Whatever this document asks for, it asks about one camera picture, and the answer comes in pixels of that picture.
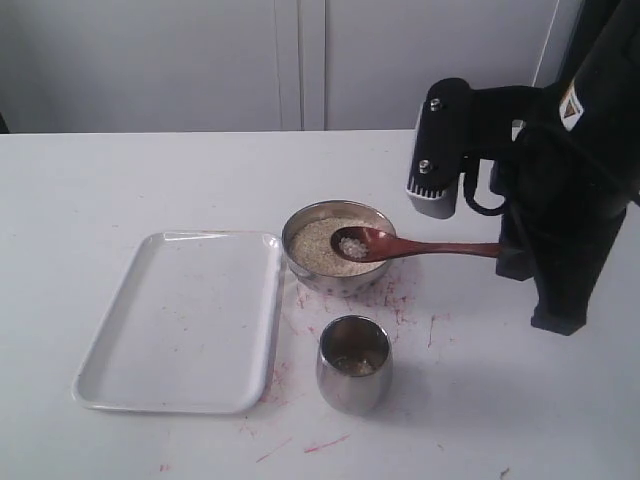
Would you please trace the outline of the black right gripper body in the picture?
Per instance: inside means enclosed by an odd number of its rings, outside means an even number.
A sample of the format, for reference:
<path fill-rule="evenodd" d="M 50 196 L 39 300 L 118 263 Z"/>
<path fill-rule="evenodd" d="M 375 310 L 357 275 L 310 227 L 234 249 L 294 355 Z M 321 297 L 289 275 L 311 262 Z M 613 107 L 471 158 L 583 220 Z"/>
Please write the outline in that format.
<path fill-rule="evenodd" d="M 570 84 L 499 87 L 469 94 L 469 160 L 494 163 L 503 203 L 538 228 L 584 228 L 639 201 L 639 87 Z"/>

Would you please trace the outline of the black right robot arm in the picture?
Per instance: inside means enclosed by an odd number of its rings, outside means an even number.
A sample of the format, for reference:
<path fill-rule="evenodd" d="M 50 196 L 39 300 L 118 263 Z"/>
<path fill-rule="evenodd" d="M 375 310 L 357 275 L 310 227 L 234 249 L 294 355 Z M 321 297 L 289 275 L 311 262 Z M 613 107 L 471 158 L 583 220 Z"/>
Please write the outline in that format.
<path fill-rule="evenodd" d="M 534 281 L 535 328 L 574 334 L 639 201 L 637 2 L 618 4 L 570 82 L 539 91 L 490 188 L 504 199 L 497 273 Z"/>

